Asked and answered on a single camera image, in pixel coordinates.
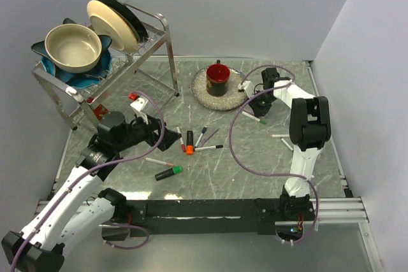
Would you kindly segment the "pink cap white pen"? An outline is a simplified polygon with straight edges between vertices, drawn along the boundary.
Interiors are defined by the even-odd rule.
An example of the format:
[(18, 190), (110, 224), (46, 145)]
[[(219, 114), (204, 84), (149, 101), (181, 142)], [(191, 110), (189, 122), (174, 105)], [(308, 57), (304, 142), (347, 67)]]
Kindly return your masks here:
[(154, 163), (154, 164), (159, 164), (159, 165), (162, 165), (162, 166), (168, 166), (170, 168), (175, 166), (173, 163), (160, 161), (160, 160), (152, 159), (152, 158), (149, 158), (149, 157), (145, 157), (145, 161), (151, 162), (151, 163)]

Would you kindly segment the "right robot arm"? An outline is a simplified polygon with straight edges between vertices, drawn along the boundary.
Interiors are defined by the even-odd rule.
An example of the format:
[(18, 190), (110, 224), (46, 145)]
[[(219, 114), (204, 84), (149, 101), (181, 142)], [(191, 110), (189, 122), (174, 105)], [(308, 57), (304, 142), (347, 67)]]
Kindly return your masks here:
[(255, 117), (264, 117), (276, 100), (290, 107), (289, 138), (293, 144), (293, 158), (290, 176), (279, 198), (279, 213), (286, 220), (293, 220), (310, 211), (310, 185), (314, 165), (325, 143), (331, 137), (331, 123), (328, 99), (314, 96), (292, 84), (281, 76), (276, 67), (267, 66), (262, 72), (263, 90), (278, 87), (278, 90), (264, 93), (249, 103)]

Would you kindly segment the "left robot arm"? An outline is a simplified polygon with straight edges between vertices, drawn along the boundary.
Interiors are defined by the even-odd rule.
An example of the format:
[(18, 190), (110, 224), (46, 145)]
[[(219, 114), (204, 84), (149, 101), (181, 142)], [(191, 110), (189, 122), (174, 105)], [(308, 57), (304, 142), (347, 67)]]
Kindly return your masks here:
[(46, 207), (20, 232), (10, 231), (2, 239), (11, 270), (59, 271), (69, 251), (95, 227), (129, 220), (133, 212), (126, 197), (111, 188), (99, 192), (82, 213), (77, 210), (122, 161), (122, 151), (141, 142), (165, 151), (180, 137), (179, 132), (149, 115), (130, 122), (119, 111), (105, 115)]

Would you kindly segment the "white pen pink tip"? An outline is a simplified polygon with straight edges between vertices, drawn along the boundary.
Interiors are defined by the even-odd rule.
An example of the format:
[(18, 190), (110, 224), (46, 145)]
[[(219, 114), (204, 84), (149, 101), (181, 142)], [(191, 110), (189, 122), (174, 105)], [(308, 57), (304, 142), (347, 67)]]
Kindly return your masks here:
[(288, 134), (271, 134), (271, 138), (290, 138)]

